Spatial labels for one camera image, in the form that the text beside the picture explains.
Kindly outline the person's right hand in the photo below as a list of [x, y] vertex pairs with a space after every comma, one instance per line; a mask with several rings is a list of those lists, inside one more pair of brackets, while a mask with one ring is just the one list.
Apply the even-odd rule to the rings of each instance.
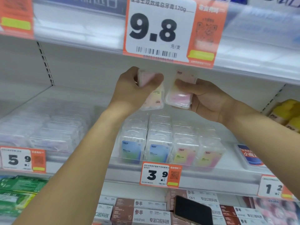
[[238, 101], [212, 82], [203, 81], [205, 81], [203, 83], [205, 93], [203, 95], [192, 94], [190, 110], [209, 121], [226, 126], [232, 118], [231, 112]]

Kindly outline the pink patterned packet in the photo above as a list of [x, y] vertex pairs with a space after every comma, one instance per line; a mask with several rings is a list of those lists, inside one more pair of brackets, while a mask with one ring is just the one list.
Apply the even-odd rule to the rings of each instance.
[[300, 225], [300, 207], [295, 202], [265, 198], [253, 198], [253, 202], [268, 225]]

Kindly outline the row of brown white boxes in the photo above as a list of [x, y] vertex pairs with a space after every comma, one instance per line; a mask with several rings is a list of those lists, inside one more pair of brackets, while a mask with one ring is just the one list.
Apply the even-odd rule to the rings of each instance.
[[213, 192], [180, 189], [168, 190], [165, 202], [100, 196], [94, 220], [101, 225], [195, 225], [174, 216], [176, 195], [209, 206], [214, 225], [267, 225], [256, 209], [220, 205]]

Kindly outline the large orange white price tag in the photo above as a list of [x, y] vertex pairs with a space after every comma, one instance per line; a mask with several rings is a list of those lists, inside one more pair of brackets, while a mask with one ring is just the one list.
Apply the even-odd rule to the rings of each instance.
[[224, 0], [127, 0], [123, 55], [212, 69]]

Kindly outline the small orange white price tag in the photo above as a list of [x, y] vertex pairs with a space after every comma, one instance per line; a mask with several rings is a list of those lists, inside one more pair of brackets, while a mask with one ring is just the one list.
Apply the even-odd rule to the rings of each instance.
[[261, 176], [257, 196], [261, 198], [297, 201], [294, 194], [274, 175]]
[[179, 188], [182, 165], [144, 161], [140, 185], [161, 188]]
[[43, 149], [0, 146], [3, 170], [46, 173], [46, 152]]

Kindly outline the clear pink floss box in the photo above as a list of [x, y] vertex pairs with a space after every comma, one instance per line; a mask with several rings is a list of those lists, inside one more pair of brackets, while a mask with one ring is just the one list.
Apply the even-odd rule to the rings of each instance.
[[172, 86], [167, 92], [165, 97], [165, 103], [181, 109], [189, 109], [192, 101], [192, 93], [185, 93], [178, 89], [175, 85], [175, 80], [180, 79], [184, 82], [195, 84], [196, 76], [194, 73], [186, 72], [183, 70], [177, 70], [175, 75], [175, 79], [173, 81]]
[[[144, 87], [149, 81], [153, 79], [156, 75], [156, 72], [149, 72], [139, 69], [138, 70], [138, 86]], [[147, 97], [144, 104], [141, 106], [140, 110], [156, 110], [162, 109], [164, 107], [164, 86], [163, 82], [157, 87], [152, 93]]]

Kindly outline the yellow packets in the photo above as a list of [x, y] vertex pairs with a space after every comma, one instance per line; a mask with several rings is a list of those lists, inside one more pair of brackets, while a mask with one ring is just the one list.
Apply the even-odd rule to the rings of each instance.
[[279, 103], [268, 115], [270, 119], [300, 133], [300, 101], [288, 99]]

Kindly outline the orange price tag yellow strip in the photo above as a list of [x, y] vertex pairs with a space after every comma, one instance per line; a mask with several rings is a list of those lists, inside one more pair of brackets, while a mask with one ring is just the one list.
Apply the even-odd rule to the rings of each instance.
[[32, 0], [0, 0], [0, 34], [33, 40]]

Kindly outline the rows of clear floss boxes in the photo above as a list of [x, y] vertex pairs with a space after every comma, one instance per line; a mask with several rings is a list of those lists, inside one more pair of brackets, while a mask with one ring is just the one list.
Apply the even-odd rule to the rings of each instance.
[[214, 128], [172, 120], [168, 113], [136, 112], [126, 118], [116, 155], [124, 163], [172, 163], [210, 170], [227, 149]]

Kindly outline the green packets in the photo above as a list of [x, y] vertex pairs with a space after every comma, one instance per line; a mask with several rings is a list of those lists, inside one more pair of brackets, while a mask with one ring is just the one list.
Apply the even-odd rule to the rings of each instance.
[[18, 217], [48, 181], [48, 178], [0, 175], [0, 219]]

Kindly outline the person's left hand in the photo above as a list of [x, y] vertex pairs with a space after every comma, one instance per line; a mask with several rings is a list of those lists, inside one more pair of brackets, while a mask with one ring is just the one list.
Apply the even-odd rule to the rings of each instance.
[[141, 92], [135, 81], [138, 70], [138, 67], [131, 67], [120, 75], [107, 110], [128, 117], [141, 108], [152, 92]]

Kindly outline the person's right forearm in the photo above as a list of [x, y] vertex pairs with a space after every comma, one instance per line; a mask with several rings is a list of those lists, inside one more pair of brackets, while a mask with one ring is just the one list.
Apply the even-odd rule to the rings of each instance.
[[235, 99], [230, 99], [221, 120], [300, 200], [300, 134]]

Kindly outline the pile of frosted plastic boxes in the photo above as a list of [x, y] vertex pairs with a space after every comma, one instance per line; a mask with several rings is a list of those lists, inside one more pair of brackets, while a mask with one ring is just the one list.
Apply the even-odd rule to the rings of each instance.
[[92, 104], [36, 99], [0, 119], [0, 145], [71, 153], [95, 116]]

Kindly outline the white middle shelf board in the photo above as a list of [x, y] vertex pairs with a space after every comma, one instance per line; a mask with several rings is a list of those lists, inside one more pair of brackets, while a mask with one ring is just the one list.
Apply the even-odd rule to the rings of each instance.
[[[93, 104], [97, 108], [96, 117], [108, 106], [111, 101], [116, 83], [108, 84], [108, 90], [102, 86], [97, 90], [82, 90], [71, 87], [48, 86], [43, 84], [32, 84], [23, 82], [0, 82], [0, 118], [9, 115], [14, 110], [21, 108], [28, 101], [38, 98], [54, 98], [66, 101]], [[165, 106], [167, 113], [175, 120], [195, 122], [198, 125], [214, 126], [227, 151], [214, 169], [192, 167], [183, 168], [179, 187], [204, 192], [218, 193], [221, 204], [230, 200], [229, 195], [257, 196], [261, 174], [243, 168], [234, 144], [238, 141], [223, 125], [207, 121], [199, 115], [184, 109]], [[115, 145], [109, 167], [107, 169], [103, 195], [120, 196], [145, 200], [159, 201], [164, 197], [166, 188], [153, 188], [152, 186], [141, 186], [141, 165], [127, 164], [120, 161]]]

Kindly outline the person's left forearm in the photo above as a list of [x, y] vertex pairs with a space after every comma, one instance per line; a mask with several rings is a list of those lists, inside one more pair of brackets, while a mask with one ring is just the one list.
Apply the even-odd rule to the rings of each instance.
[[12, 225], [92, 225], [117, 134], [133, 112], [110, 104]]

